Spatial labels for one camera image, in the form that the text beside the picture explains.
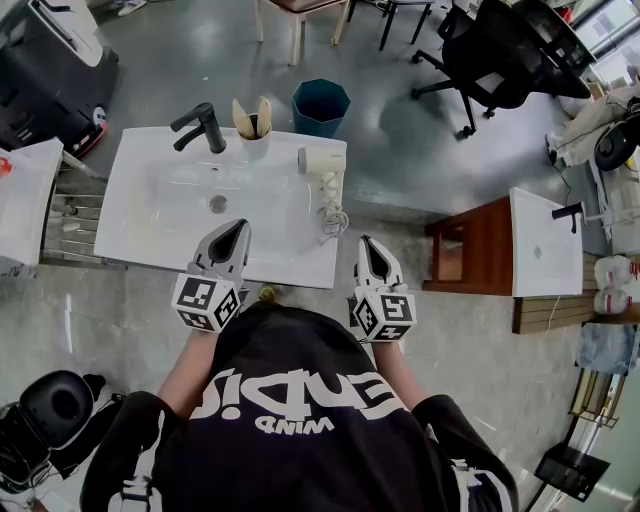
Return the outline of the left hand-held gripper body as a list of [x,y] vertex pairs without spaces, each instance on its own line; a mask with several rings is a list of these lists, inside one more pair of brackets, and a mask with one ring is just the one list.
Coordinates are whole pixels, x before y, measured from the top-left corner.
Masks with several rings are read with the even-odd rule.
[[241,308],[242,264],[190,262],[177,277],[171,306],[192,329],[221,333]]

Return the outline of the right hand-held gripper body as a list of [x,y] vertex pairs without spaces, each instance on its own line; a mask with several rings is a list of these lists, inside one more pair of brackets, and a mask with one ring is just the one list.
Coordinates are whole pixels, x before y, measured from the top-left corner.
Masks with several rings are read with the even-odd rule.
[[355,298],[353,315],[369,343],[400,341],[417,324],[415,298],[411,294],[383,287],[357,287]]

